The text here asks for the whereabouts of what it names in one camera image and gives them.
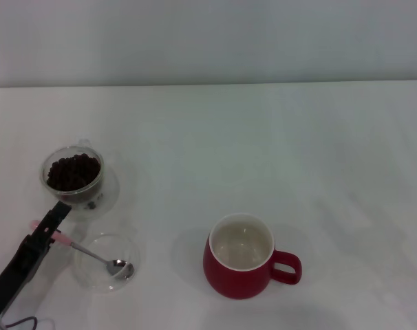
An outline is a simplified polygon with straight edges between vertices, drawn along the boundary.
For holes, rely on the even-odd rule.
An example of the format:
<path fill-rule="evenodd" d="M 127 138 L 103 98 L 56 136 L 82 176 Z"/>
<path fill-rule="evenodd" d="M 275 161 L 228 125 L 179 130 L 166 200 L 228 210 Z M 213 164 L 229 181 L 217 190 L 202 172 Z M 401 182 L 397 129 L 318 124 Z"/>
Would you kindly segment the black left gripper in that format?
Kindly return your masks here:
<path fill-rule="evenodd" d="M 0 274 L 0 317 L 36 274 L 54 242 L 54 233 L 71 210 L 70 205 L 58 201 L 41 221 L 33 223 L 32 234 L 24 238 L 12 260 Z"/>

